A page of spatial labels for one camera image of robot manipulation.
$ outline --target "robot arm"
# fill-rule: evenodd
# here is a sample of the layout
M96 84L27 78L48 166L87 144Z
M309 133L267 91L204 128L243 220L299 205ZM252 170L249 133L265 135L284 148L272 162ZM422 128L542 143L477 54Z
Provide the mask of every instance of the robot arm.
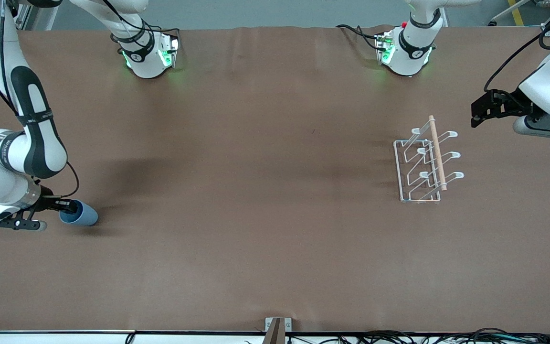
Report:
M35 212L53 209L74 214L79 203L53 196L33 178L60 172L67 163L67 152L39 78L20 50L11 11L2 8L1 1L0 91L24 129L0 129L0 227L43 230L44 222L32 220Z
M404 0L411 8L406 26L377 37L379 62L396 74L411 76L428 63L434 38L443 27L441 7L463 7L481 0Z
M0 139L0 162L15 172L50 178L65 167L67 152L57 134L39 78L22 55L9 9L5 8L4 15L6 75L1 67L4 54L0 54L0 90L8 86L9 101L18 113L23 131L8 133Z
M550 137L550 54L511 93L488 90L472 104L473 128L486 119L519 116L513 124L523 135Z
M107 27L122 47L127 66L140 78L155 78L174 67L179 41L155 31L139 16L148 0L70 0Z

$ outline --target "brown paper tablecloth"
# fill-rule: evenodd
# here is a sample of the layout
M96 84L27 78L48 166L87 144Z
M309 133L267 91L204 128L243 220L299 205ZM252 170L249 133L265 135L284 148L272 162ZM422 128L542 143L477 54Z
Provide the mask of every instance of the brown paper tablecloth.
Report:
M182 32L141 80L107 32L22 32L101 215L0 228L0 329L550 332L550 139L470 104L535 28L447 28L413 78L339 29ZM513 90L532 46L494 86ZM435 115L463 171L439 205L398 200L391 142ZM0 127L19 124L0 100ZM44 181L74 187L69 170Z

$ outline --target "wooden dowel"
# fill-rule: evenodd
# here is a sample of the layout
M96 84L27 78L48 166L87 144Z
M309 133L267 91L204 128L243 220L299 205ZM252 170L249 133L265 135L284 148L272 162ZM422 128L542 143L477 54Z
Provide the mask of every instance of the wooden dowel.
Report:
M428 117L430 121L430 132L432 133L432 145L434 146L434 155L436 155L436 168L438 169L438 180L442 185L441 190L447 191L447 183L445 183L445 170L443 170L443 157L441 157L441 146L438 144L438 133L436 132L436 124L434 116Z

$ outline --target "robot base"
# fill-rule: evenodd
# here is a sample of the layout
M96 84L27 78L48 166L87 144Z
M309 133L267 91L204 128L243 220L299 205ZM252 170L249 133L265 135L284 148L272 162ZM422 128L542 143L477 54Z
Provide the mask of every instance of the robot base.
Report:
M133 54L127 56L127 54L122 52L122 56L127 61L127 67L131 68L135 75L140 78L156 78L167 70L167 68L175 68L177 50L180 47L179 38L159 32L155 32L154 37L156 41L155 48L142 62L136 62Z
M403 28L399 26L375 37L375 46L385 49L384 52L377 50L377 61L380 65L388 66L396 74L412 76L428 63L432 48L421 58L412 59L408 53L400 48L399 36L402 30Z

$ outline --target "blue plastic cup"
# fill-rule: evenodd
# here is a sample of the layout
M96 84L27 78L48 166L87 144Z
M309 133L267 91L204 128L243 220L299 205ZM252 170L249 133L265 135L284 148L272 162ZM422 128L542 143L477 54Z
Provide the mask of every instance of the blue plastic cup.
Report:
M60 211L59 218L61 221L63 221L64 224L74 226L92 226L96 224L96 221L99 219L99 215L96 211L83 201L73 201L78 206L78 210L75 213Z

